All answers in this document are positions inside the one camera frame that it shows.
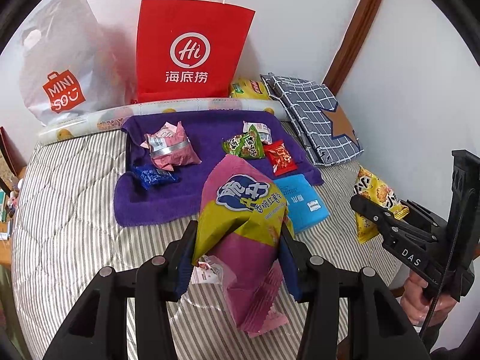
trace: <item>white plastic bag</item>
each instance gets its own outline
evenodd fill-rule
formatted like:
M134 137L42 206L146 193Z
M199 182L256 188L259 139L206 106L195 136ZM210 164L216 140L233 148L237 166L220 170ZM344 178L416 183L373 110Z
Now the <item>white plastic bag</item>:
M125 83L87 0L52 0L25 28L20 93L43 124L125 104Z

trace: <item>snack bag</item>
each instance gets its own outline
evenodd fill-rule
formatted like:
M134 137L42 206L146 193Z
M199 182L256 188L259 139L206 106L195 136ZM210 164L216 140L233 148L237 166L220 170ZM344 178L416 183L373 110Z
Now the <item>snack bag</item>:
M251 79L238 79L230 85L230 97L239 99L270 100L267 89L262 82Z
M157 169L152 164L133 167L132 172L140 180L140 184L144 189L148 190L155 185L166 185L178 183L179 177L169 171Z
M405 218L409 213L409 208L397 199L392 188L363 167L360 167L354 188L356 194L365 196L372 202L387 208L393 213L395 219ZM357 212L355 213L355 220L357 222L357 238L360 244L366 243L380 234L375 223Z
M251 125L254 125L257 129L258 135L260 136L260 140L264 145L271 145L272 144L272 132L268 128L266 124L263 123L251 123L243 121L243 132L248 132Z
M222 267L222 289L240 330L261 334L286 322L270 313L282 282L277 260L287 201L278 187L245 160L226 155L202 191L192 264L208 255Z
M265 145L263 151L272 164L274 175L280 176L284 173L298 169L297 164L293 161L292 156L285 148L282 139L273 142L271 145Z
M254 125L250 126L248 132L234 135L232 138L222 142L222 148L227 154L233 154L247 160L265 158L262 140Z
M202 163L190 144L182 122L178 122L177 126L167 122L156 133L145 134L145 139L152 163L158 169L173 171L173 165Z

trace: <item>sweet potato chips bag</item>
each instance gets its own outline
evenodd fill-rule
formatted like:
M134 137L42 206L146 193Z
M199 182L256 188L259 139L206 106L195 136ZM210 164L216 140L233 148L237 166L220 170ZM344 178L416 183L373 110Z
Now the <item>sweet potato chips bag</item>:
M409 213L409 208L400 202L392 188L365 168L360 167L354 188L355 193L392 212L395 219L405 218ZM355 213L355 221L357 222L357 239L359 243L366 243L380 234L377 225L361 216L358 212Z
M242 158L226 155L208 176L192 262L206 254L222 266L231 316L251 335L287 322L279 313L269 314L283 278L276 260L284 221L293 235L285 197Z

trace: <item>black cable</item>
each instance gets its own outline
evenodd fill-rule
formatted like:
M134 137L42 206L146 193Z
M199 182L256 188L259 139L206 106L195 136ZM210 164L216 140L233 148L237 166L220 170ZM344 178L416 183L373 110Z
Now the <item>black cable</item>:
M437 307L438 299L440 298L440 295L442 294L443 286L445 285L447 272L448 272L448 269L450 268L450 262L452 262L452 257L453 257L455 245L457 244L457 238L458 238L458 233L460 232L460 226L462 226L463 215L465 213L465 207L470 200L470 196L472 196L474 192L475 192L474 190L470 190L468 192L467 198L464 200L464 204L462 205L462 209L460 210L460 216L458 218L457 228L455 229L455 234L454 234L454 238L453 238L453 241L452 241L452 246L450 247L450 252L448 253L448 260L447 260L447 264L445 266L445 271L443 272L443 275L442 275L442 280L440 281L440 286L438 287L438 291L437 291L437 294L436 294L435 298L433 298L433 300L430 304L430 308L428 309L427 316L425 318L425 321L423 322L420 333L418 334L419 337L422 339L422 341L423 341L423 338L425 336L425 330L427 329L428 324L430 323L430 320L435 313L435 307Z

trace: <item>pink snack bag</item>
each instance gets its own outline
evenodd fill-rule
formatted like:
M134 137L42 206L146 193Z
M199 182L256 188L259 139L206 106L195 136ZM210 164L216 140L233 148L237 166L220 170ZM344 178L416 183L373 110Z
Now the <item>pink snack bag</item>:
M287 201L267 176L227 154L202 190L192 263L204 255L221 267L226 305L236 327L251 337L288 322L272 309L283 274L278 257Z
M158 169L173 171L173 165L202 162L191 146L182 122L177 126L167 122L156 133L145 134L145 139L141 146L148 147L152 163Z

